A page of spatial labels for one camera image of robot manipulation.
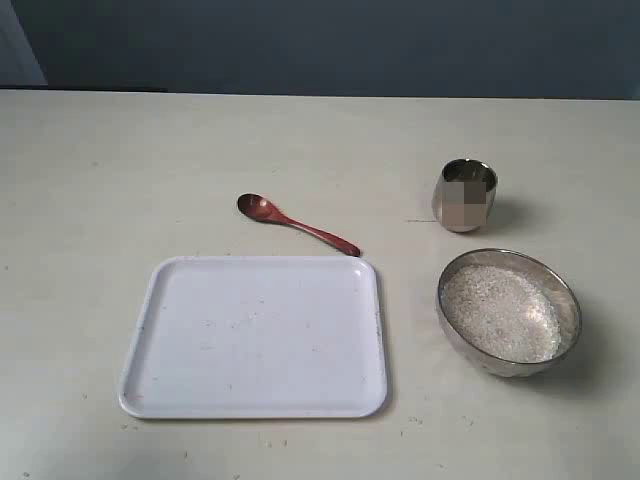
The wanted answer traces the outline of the small metal cup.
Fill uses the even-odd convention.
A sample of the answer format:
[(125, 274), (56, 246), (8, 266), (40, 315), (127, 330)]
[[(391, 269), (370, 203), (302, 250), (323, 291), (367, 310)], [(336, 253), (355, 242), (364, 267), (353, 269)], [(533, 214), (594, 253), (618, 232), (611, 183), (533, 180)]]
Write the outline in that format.
[(498, 177), (486, 163), (454, 159), (441, 170), (433, 197), (434, 218), (446, 230), (468, 233), (483, 228), (495, 200)]

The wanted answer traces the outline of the white rectangular plastic tray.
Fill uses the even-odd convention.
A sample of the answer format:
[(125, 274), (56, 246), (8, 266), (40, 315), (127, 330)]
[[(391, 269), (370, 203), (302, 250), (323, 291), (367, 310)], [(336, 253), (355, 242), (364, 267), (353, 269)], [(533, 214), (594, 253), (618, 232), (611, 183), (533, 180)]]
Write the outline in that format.
[(347, 256), (166, 260), (118, 388), (146, 420), (364, 418), (387, 397), (376, 272)]

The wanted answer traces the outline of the white granular powder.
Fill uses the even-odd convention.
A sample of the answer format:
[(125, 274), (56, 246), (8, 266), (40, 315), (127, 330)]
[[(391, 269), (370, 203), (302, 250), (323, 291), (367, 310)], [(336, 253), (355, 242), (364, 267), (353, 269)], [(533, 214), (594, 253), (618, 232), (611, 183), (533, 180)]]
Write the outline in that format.
[(518, 363), (551, 359), (561, 343), (555, 309), (523, 275), (494, 266), (467, 266), (442, 290), (444, 312), (470, 343)]

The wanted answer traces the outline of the steel bowl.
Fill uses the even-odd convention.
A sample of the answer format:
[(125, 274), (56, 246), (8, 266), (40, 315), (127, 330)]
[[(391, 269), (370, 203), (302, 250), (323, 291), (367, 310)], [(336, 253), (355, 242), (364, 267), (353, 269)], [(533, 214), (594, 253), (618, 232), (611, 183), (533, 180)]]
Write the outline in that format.
[[(449, 321), (444, 312), (442, 290), (449, 279), (467, 266), (494, 266), (519, 273), (540, 288), (555, 309), (561, 343), (555, 355), (539, 363), (518, 363), (494, 357), (470, 343)], [(542, 262), (523, 253), (483, 248), (455, 257), (443, 269), (436, 287), (435, 306), (439, 324), (453, 348), (478, 369), (502, 378), (523, 378), (547, 371), (567, 357), (578, 343), (582, 331), (579, 302), (567, 283)]]

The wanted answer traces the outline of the dark red wooden spoon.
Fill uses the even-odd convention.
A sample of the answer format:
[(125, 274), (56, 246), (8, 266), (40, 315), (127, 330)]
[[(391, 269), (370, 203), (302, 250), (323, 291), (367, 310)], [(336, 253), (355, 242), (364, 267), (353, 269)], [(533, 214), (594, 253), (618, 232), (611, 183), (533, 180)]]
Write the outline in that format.
[(254, 221), (296, 228), (325, 242), (345, 255), (361, 256), (361, 250), (356, 245), (332, 233), (289, 218), (271, 201), (261, 195), (244, 193), (238, 197), (237, 207), (242, 214)]

